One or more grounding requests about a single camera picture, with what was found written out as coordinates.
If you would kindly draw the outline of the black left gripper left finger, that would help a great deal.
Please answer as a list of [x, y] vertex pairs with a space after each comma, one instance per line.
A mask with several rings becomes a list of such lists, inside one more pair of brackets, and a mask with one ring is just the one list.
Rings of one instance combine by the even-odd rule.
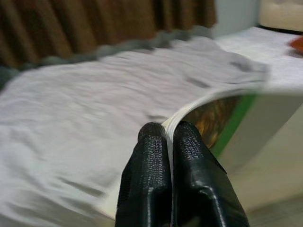
[[140, 129], [122, 173], [115, 227], [167, 227], [171, 206], [165, 131], [161, 124], [149, 122]]

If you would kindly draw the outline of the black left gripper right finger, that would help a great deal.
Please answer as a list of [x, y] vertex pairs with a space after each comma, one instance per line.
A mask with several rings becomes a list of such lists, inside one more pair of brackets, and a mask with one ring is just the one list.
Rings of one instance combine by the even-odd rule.
[[190, 122], [174, 132], [173, 193], [177, 227], [249, 227], [226, 171]]

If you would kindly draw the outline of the magazine with green-edged cover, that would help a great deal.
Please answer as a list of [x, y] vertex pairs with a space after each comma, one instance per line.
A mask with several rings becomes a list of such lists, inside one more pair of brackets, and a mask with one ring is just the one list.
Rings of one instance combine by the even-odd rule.
[[113, 226], [98, 204], [145, 123], [267, 77], [206, 37], [21, 74], [0, 94], [0, 227]]

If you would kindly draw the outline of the dark grey blanket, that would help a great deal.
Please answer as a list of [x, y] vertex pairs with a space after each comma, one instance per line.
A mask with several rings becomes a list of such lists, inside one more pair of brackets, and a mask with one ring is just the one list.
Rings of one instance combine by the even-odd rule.
[[54, 66], [63, 64], [76, 64], [85, 61], [96, 61], [99, 58], [114, 55], [119, 52], [133, 50], [152, 50], [154, 48], [168, 48], [173, 40], [187, 41], [194, 36], [203, 36], [213, 38], [211, 28], [204, 26], [195, 26], [191, 30], [174, 30], [173, 32], [160, 31], [156, 37], [150, 40], [128, 40], [115, 45], [103, 45], [97, 47], [96, 50], [87, 54], [76, 54], [68, 59], [63, 59], [58, 56], [48, 56], [43, 58], [38, 63], [25, 63], [20, 67], [6, 67], [0, 65], [0, 90], [19, 73], [32, 70], [44, 66]]

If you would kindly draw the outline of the white bed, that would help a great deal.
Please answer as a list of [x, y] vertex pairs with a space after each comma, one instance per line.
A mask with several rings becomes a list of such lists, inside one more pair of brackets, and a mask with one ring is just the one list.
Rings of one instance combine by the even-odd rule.
[[217, 40], [225, 50], [269, 66], [264, 92], [219, 158], [246, 210], [303, 203], [303, 55], [288, 46], [294, 38], [253, 27]]

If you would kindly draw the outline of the brown pleated curtain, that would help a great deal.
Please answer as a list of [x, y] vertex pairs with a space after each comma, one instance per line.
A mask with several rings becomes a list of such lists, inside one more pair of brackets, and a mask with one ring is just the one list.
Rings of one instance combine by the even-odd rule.
[[215, 0], [0, 0], [0, 64], [68, 59], [216, 23]]

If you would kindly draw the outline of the orange red item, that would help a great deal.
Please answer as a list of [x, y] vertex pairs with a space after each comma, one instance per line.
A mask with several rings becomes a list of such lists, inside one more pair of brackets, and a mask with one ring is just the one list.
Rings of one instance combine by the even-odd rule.
[[289, 46], [292, 47], [294, 50], [303, 53], [303, 35], [292, 40], [289, 43]]

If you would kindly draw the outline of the cream cushion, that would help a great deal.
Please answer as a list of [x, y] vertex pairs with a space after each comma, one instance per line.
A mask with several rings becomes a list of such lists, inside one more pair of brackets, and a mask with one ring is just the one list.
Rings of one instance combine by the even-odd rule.
[[303, 32], [303, 0], [260, 0], [261, 26]]

